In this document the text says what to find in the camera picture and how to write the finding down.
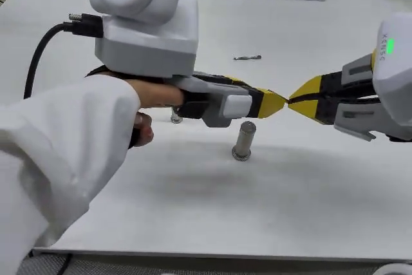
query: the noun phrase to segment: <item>gray floor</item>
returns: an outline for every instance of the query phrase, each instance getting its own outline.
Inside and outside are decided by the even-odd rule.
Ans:
[[[372,275],[387,263],[42,254],[17,275]]]

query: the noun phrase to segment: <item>small metal part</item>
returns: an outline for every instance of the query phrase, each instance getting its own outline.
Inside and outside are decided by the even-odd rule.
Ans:
[[[256,125],[253,122],[244,122],[240,126],[238,141],[232,148],[232,156],[238,161],[246,161],[252,152],[250,147],[256,132]]]
[[[69,20],[70,20],[70,21],[81,22],[81,21],[82,21],[82,16],[81,16],[80,14],[70,13],[70,14],[69,14]]]
[[[259,59],[262,59],[261,55],[233,57],[234,61],[250,61],[250,60],[259,60]]]
[[[173,124],[180,124],[181,122],[183,122],[183,117],[177,115],[174,109],[172,108],[172,116],[170,116],[170,120]]]

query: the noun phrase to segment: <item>metal cylinder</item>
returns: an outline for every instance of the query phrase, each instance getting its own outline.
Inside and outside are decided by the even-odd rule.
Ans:
[[[170,116],[170,120],[173,124],[180,124],[181,122],[183,122],[183,118],[177,115],[173,108],[172,108],[172,116]]]
[[[244,122],[240,126],[238,141],[232,148],[232,155],[236,160],[246,161],[251,155],[250,147],[256,132],[256,125],[253,122]]]

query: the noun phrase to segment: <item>metal screw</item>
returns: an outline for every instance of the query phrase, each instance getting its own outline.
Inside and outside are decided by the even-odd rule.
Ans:
[[[70,21],[78,21],[81,22],[82,21],[82,16],[80,14],[69,14],[69,20]]]
[[[232,156],[238,161],[246,161],[252,152],[250,147],[256,132],[256,125],[253,122],[244,122],[240,126],[238,141],[232,148]]]
[[[174,109],[172,108],[172,116],[170,116],[170,120],[173,124],[180,124],[183,122],[183,118],[176,114]]]

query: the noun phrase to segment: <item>person's hand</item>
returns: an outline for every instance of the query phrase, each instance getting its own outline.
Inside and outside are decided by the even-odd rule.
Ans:
[[[141,108],[161,108],[183,104],[183,93],[174,86],[153,84],[140,80],[126,80],[137,92]],[[152,118],[144,113],[137,113],[135,128],[140,129],[140,138],[135,146],[144,146],[152,142],[154,134]]]

